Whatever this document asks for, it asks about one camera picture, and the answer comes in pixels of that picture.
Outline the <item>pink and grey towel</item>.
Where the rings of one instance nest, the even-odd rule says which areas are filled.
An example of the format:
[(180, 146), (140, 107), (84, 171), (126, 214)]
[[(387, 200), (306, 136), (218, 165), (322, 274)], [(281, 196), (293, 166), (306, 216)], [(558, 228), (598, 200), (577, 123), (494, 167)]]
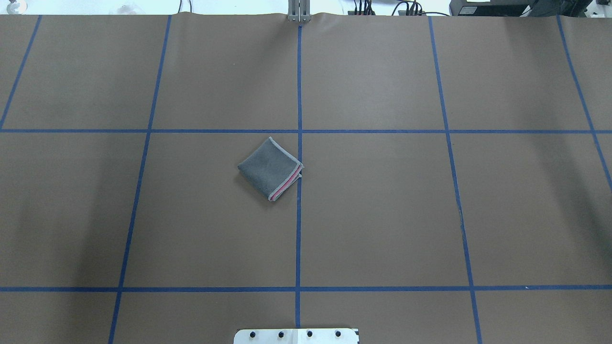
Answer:
[(276, 201), (302, 177), (304, 165), (273, 137), (268, 137), (237, 168), (268, 201)]

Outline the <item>black box with label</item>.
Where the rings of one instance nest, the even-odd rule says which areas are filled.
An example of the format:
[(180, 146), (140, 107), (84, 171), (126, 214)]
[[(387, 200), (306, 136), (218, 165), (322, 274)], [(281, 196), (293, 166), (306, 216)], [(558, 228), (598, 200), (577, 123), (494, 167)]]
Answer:
[(448, 8), (454, 17), (520, 17), (529, 0), (451, 0)]

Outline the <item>aluminium frame post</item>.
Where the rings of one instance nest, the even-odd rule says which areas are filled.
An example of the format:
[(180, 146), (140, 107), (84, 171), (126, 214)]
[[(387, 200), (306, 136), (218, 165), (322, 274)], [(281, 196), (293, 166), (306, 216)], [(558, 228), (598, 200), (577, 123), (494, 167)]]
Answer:
[(299, 24), (310, 22), (312, 19), (310, 5), (310, 0), (288, 0), (288, 21)]

